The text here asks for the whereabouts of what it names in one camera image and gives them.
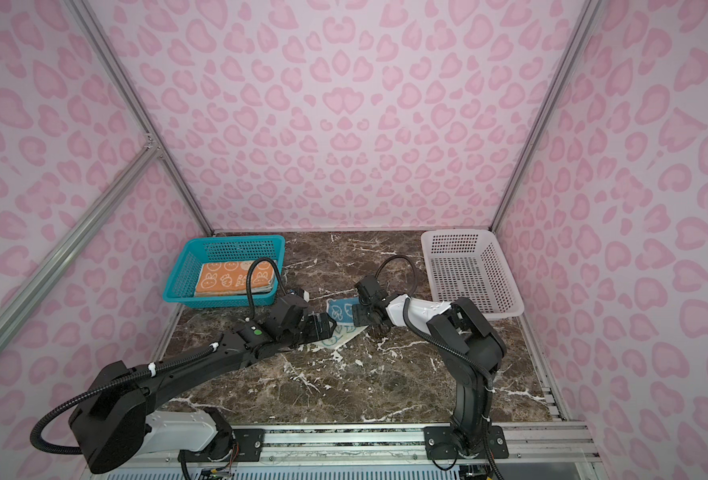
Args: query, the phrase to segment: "pink patterned wall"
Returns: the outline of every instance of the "pink patterned wall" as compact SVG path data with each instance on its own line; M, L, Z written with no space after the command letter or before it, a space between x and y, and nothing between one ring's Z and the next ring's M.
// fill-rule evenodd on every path
M34 450L28 434L50 408L85 390L105 365L150 360L172 321L167 274L201 232L164 169L152 164L0 355L0 479L76 478L81 457ZM45 439L74 444L59 417Z
M0 306L141 141L58 0L0 1Z
M610 2L501 238L613 478L708 478L708 1Z
M489 225L582 4L91 3L226 230Z

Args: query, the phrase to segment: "teal plastic basket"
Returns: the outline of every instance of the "teal plastic basket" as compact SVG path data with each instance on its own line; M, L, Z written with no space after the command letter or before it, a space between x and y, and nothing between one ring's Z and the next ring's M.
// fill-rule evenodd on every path
M268 256L282 271L285 259L285 237L281 235L214 236L189 240L178 256L162 298L166 302L179 302L191 308L220 306L246 306L247 295L194 296L202 265L209 262L244 262ZM253 295L256 305L274 303L277 283L269 293Z

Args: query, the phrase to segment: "robotic arm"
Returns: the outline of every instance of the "robotic arm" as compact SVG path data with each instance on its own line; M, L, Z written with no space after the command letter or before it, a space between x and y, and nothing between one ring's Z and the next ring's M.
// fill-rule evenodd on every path
M505 344L469 299L427 302L388 294L376 276L365 276L356 284L355 324L406 326L435 345L457 381L448 441L456 454L471 458L485 452L487 456L489 393L492 376L506 353ZM223 460L234 454L236 438L217 410L183 413L156 412L157 408L188 389L251 366L283 348L329 339L335 328L326 313L311 312L301 295L290 292L278 297L264 317L223 332L208 346L148 365L127 368L122 361L107 365L90 390L34 426L32 445L49 453L83 455L92 473L109 472L133 456L152 452L190 451L203 460ZM43 440L46 425L74 406L69 425L79 447Z

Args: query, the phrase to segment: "black mounting plate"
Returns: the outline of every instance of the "black mounting plate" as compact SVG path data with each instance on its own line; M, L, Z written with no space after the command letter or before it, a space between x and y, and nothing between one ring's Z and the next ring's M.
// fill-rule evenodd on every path
M503 435L503 428L500 426L490 426L488 434L488 444L494 458L508 458L508 447L506 446L506 438ZM424 427L423 429L424 446L426 447L426 456L434 460L453 460L458 458L462 461L458 453L455 451L455 436L452 435L452 427ZM475 458L484 458L484 452L477 454Z
M234 428L236 443L240 446L240 453L234 462L258 462L263 450L264 433L262 428Z

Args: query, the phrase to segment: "diagonal metal bar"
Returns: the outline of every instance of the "diagonal metal bar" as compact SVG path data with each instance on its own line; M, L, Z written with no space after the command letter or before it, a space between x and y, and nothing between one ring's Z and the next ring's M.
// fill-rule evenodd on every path
M61 243L42 260L37 271L23 284L15 298L0 310L0 353L15 338L28 316L50 293L71 262L80 255L133 189L149 164L158 157L157 151L154 142L149 142L80 218Z
M562 53L562 57L557 65L557 70L554 72L554 78L551 81L546 96L538 110L538 114L533 122L533 127L528 133L528 137L524 142L524 148L517 159L514 172L508 180L506 189L504 190L503 198L498 209L493 216L490 231L497 233L498 228L503 223L503 218L511 206L514 196L517 193L519 185L522 183L522 177L525 170L533 159L538 144L541 142L549 120L557 110L558 102L562 96L562 92L568 86L570 77L575 71L580 60L580 56L586 49L586 44L589 42L594 27L599 23L604 6L608 0L586 0L578 16L578 22L575 24L573 33L568 40L568 46Z
M196 197L191 192L180 170L178 170L172 154L167 149L162 136L154 126L151 116L146 110L143 101L140 100L138 92L135 91L133 83L130 81L130 77L124 70L122 63L119 62L106 32L104 32L98 18L95 16L95 12L93 12L87 0L64 0L64 3L71 11L77 24L79 24L82 33L84 33L88 43L90 43L90 46L93 48L93 52L95 52L98 60L104 66L111 81L114 82L114 86L117 88L119 95L128 105L138 125L146 132L148 139L155 141L160 147L162 164L170 175L170 178L173 179L175 187L184 198L186 206L189 207L192 215L196 218L196 222L205 232L206 236L212 236L213 227L206 218L199 202L196 201Z

